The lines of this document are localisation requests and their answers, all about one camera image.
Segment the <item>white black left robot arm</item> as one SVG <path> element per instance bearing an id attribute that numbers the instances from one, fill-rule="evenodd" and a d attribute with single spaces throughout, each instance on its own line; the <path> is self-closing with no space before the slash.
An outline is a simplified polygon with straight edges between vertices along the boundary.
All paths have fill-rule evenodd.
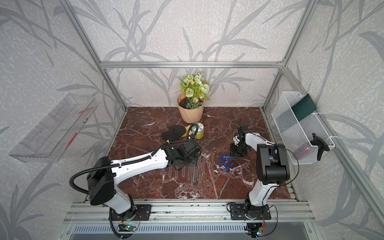
<path id="1" fill-rule="evenodd" d="M 162 144 L 155 151 L 141 156 L 110 161 L 100 158 L 88 172 L 87 184 L 90 204 L 106 205 L 117 214 L 136 211 L 132 197 L 119 184 L 134 176 L 168 167 L 195 167 L 202 148 L 194 139 Z"/>

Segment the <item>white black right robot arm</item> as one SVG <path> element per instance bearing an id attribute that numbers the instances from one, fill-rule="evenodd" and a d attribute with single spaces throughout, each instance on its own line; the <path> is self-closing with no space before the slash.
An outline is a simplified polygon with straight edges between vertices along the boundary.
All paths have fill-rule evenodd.
<path id="1" fill-rule="evenodd" d="M 261 134 L 249 130 L 245 125 L 238 127 L 238 133 L 230 144 L 230 153 L 235 157 L 246 157 L 249 150 L 255 150 L 258 180 L 245 200 L 247 209 L 263 207 L 274 189 L 290 179 L 288 154 L 283 144 L 275 144 Z"/>

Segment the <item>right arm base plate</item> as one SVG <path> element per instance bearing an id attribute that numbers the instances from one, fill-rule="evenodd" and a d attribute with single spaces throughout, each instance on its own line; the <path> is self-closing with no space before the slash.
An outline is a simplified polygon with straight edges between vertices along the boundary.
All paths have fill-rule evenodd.
<path id="1" fill-rule="evenodd" d="M 269 206 L 246 206 L 245 204 L 228 203 L 227 211 L 231 215 L 231 220 L 271 220 Z"/>

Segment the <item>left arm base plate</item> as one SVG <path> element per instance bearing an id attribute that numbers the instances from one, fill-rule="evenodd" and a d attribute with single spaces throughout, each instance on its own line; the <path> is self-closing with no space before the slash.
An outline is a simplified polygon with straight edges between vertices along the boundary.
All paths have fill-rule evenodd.
<path id="1" fill-rule="evenodd" d="M 116 222 L 122 221 L 148 221 L 151 215 L 152 205 L 135 205 L 134 209 L 128 210 L 122 214 L 117 214 L 110 208 L 109 220 Z"/>

